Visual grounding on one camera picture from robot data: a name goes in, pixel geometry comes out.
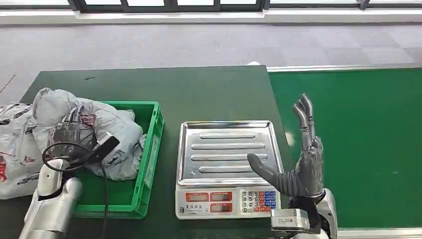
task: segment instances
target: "red lcd display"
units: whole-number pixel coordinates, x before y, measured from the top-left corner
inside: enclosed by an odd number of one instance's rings
[[[211,203],[212,213],[230,213],[232,211],[231,203]]]
[[[211,202],[230,202],[231,198],[231,192],[211,193]]]
[[[186,193],[186,202],[208,202],[208,193]]]

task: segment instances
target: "white plastic bag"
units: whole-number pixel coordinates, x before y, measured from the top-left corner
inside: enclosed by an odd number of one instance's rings
[[[30,195],[37,186],[36,180],[17,184],[42,166],[31,118],[31,105],[12,104],[0,109],[0,199]]]
[[[97,140],[103,139],[107,133],[116,137],[120,144],[103,159],[106,176],[112,180],[135,179],[139,168],[139,160],[133,155],[135,145],[142,136],[142,128],[133,120],[132,111],[118,111],[114,107],[84,98],[77,98],[72,93],[63,90],[44,88],[34,99],[33,116],[36,128],[33,130],[38,149],[43,151],[47,147],[49,132],[73,108],[84,106],[83,115],[95,115],[94,129]],[[81,131],[81,138],[87,132]],[[102,176],[98,165],[88,167],[95,174]]]

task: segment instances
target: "stainless steel tray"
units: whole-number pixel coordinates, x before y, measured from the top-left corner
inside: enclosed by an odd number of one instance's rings
[[[248,153],[283,172],[270,121],[185,122],[180,130],[177,182],[183,186],[268,185],[250,168]]]

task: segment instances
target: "scale keypad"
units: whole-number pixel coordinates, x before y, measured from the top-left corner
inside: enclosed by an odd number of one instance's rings
[[[276,191],[242,191],[242,212],[269,212],[277,207]]]

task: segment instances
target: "digital scale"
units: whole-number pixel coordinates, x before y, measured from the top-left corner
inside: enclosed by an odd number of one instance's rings
[[[251,169],[248,153],[283,172],[270,121],[183,123],[176,216],[180,220],[270,217],[271,209],[280,208],[280,193]]]

